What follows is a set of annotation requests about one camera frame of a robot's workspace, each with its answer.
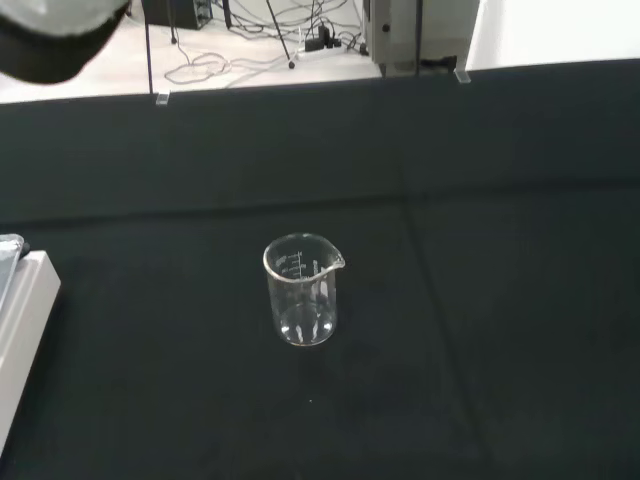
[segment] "clear glass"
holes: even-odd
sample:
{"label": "clear glass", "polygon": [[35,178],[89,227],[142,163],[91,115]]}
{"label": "clear glass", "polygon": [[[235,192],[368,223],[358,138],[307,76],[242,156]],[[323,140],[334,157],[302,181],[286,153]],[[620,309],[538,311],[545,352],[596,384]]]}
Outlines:
{"label": "clear glass", "polygon": [[311,346],[336,329],[336,270],[342,254],[327,239],[293,233],[264,251],[276,331],[288,343]]}

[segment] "black fabric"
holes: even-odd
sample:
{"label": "black fabric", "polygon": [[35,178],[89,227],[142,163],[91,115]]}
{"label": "black fabric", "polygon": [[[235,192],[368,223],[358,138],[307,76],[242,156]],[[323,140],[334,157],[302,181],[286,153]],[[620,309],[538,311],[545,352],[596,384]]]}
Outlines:
{"label": "black fabric", "polygon": [[[345,255],[339,328],[275,333],[271,240]],[[0,478],[477,478],[398,208],[26,231],[63,279]]]}
{"label": "black fabric", "polygon": [[5,105],[0,220],[637,183],[638,62]]}
{"label": "black fabric", "polygon": [[[0,479],[637,478],[639,70],[0,107],[2,230],[63,283]],[[293,231],[347,261],[317,348],[273,331]]]}
{"label": "black fabric", "polygon": [[414,210],[432,293],[513,478],[640,475],[640,192]]}

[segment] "metal pole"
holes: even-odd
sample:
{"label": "metal pole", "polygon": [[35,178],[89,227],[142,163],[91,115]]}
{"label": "metal pole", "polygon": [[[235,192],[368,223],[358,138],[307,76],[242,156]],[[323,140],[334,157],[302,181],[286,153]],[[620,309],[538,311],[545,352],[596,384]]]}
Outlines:
{"label": "metal pole", "polygon": [[153,79],[151,75],[151,46],[149,44],[149,22],[147,21],[147,12],[142,3],[142,12],[144,13],[144,36],[147,43],[147,74],[149,75],[149,93],[153,94]]}
{"label": "metal pole", "polygon": [[420,75],[420,57],[422,53],[422,9],[424,0],[416,0],[416,71]]}
{"label": "metal pole", "polygon": [[276,16],[273,13],[273,8],[271,8],[271,2],[267,0],[267,6],[269,7],[269,11],[271,12],[271,18],[273,19],[273,23],[276,26],[276,30],[278,31],[278,36],[280,37],[280,41],[282,42],[282,48],[284,48],[284,53],[287,54],[287,60],[289,60],[289,68],[295,67],[295,64],[291,61],[291,57],[289,56],[289,51],[287,50],[287,46],[284,43],[284,38],[282,38],[282,33],[280,33],[280,26],[278,25],[278,21],[276,20]]}

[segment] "white floor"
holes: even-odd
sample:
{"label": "white floor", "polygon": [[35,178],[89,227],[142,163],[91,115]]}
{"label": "white floor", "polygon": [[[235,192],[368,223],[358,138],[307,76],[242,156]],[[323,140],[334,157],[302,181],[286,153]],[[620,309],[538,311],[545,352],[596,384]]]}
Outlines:
{"label": "white floor", "polygon": [[[576,62],[640,57],[640,1],[638,0],[481,0],[479,19],[467,63],[468,70],[517,65]],[[234,13],[248,15],[231,0]],[[307,0],[272,0],[276,11]],[[359,24],[355,3],[347,2],[328,17],[342,24]],[[269,18],[264,0],[242,0],[253,14]],[[300,10],[289,17],[300,18]],[[190,58],[215,52],[227,60],[250,58],[272,60],[282,55],[274,39],[248,41],[230,33],[214,9],[214,21],[200,31],[180,31],[183,49]],[[94,95],[124,95],[148,92],[142,12],[134,4],[132,18],[125,18],[106,47],[74,79],[59,85],[25,84],[0,74],[0,103],[72,98]],[[357,32],[358,28],[345,28]],[[340,81],[379,76],[369,58],[349,53],[314,61],[299,61],[294,70],[286,62],[275,62],[268,71],[247,77],[250,70],[240,63],[223,75],[202,83],[173,85],[164,74],[186,59],[171,45],[169,29],[151,27],[153,84],[156,92],[219,89],[255,85]],[[207,68],[181,73],[178,79],[194,79]]]}

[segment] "cable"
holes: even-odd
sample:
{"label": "cable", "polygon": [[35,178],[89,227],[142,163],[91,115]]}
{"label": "cable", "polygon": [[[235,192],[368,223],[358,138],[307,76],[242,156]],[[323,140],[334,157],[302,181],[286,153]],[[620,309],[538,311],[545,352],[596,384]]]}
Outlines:
{"label": "cable", "polygon": [[[300,27],[298,27],[298,39],[299,39],[298,40],[298,48],[296,48],[295,52],[291,56],[291,60],[296,60],[298,58],[298,54],[300,53],[300,50],[302,48],[302,44],[304,43],[303,40],[302,40],[302,29],[300,29]],[[261,70],[257,70],[257,71],[255,71],[253,73],[249,73],[247,75],[243,75],[242,77],[236,78],[232,82],[228,83],[224,88],[231,88],[232,86],[238,85],[238,84],[244,82],[245,80],[249,80],[250,78],[255,78],[255,77],[257,77],[258,75],[260,75],[262,73],[265,73],[265,72],[268,72],[270,70],[273,70],[275,67],[279,67],[279,66],[286,65],[286,64],[289,63],[289,59],[287,59],[287,58],[284,58],[282,63],[280,63],[280,62],[275,63],[275,60],[278,60],[278,59],[274,59],[274,64],[268,66],[267,68],[264,68],[264,69],[261,69]]]}

